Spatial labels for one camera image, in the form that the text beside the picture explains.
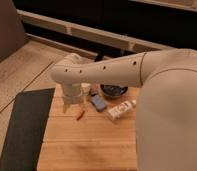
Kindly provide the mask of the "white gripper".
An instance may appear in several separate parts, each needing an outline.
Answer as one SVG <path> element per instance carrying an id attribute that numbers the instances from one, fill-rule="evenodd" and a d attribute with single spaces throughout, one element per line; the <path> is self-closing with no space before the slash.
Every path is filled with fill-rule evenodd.
<path id="1" fill-rule="evenodd" d="M 83 102 L 83 91 L 80 84 L 62 84 L 63 110 L 66 111 L 72 104 Z"/>

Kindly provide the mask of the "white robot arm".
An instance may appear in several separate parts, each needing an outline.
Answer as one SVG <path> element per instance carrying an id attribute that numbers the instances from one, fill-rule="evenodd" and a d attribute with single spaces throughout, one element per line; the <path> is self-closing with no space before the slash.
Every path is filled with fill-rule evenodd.
<path id="1" fill-rule="evenodd" d="M 82 101 L 81 85 L 138 87 L 138 171 L 197 171 L 197 50 L 149 51 L 84 64 L 76 53 L 51 70 L 66 104 Z"/>

